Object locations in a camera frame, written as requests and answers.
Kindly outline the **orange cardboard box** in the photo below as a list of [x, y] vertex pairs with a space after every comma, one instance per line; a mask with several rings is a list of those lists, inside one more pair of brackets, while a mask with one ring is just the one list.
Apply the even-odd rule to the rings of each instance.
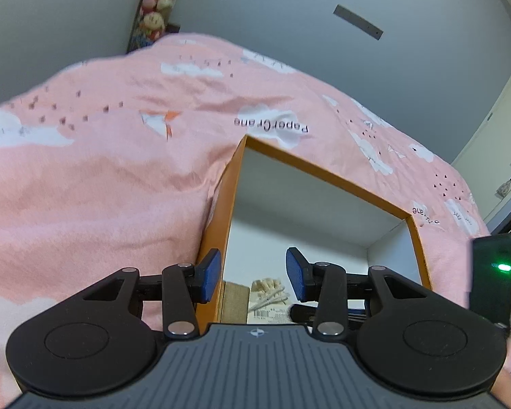
[[413, 215], [384, 198], [262, 140], [244, 137], [215, 190], [199, 253], [222, 255], [212, 300], [198, 306], [201, 328], [221, 320], [228, 284], [278, 279], [286, 293], [285, 254], [350, 273], [383, 265], [430, 287]]

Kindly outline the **white door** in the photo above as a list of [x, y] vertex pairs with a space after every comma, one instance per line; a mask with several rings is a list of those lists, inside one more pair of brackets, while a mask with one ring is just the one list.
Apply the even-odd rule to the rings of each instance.
[[511, 200], [511, 76], [453, 166], [466, 181], [485, 222]]

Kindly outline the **pink cloud print blanket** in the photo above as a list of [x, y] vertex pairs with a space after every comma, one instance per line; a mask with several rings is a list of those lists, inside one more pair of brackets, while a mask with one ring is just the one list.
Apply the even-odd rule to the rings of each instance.
[[193, 259], [245, 136], [411, 212], [431, 283], [466, 303], [468, 245], [487, 229], [454, 168], [322, 80], [170, 35], [0, 104], [0, 408], [19, 394], [5, 344], [21, 322], [123, 266]]

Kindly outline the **stuffed toy pile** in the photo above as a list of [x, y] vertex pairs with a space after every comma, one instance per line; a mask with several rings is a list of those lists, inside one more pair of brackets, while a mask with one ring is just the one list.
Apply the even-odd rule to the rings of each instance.
[[148, 47], [164, 35], [180, 31], [180, 26], [170, 21], [175, 2], [140, 0], [127, 46], [128, 53]]

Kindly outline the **grey wall strip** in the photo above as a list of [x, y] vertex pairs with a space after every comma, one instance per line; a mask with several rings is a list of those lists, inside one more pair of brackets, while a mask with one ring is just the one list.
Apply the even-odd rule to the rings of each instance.
[[383, 31], [376, 27], [376, 25], [350, 11], [343, 5], [336, 5], [333, 14], [377, 41], [382, 37]]

